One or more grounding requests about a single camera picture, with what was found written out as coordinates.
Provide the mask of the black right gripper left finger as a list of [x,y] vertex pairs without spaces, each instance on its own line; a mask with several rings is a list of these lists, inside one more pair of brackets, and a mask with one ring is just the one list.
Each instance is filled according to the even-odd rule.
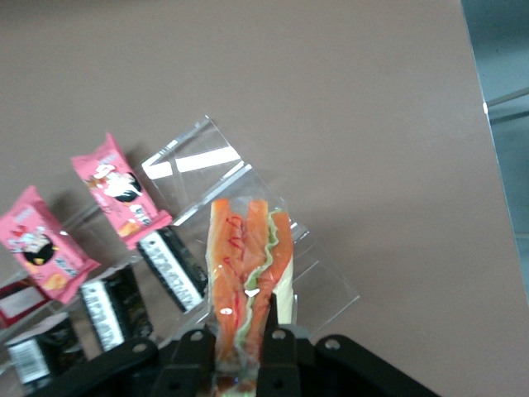
[[164,364],[151,396],[209,396],[216,338],[208,328],[186,332]]

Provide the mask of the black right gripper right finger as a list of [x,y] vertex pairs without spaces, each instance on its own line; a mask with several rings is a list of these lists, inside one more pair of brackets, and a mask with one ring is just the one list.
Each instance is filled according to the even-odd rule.
[[296,338],[291,331],[279,325],[277,299],[275,294],[272,294],[261,348],[256,396],[300,395]]

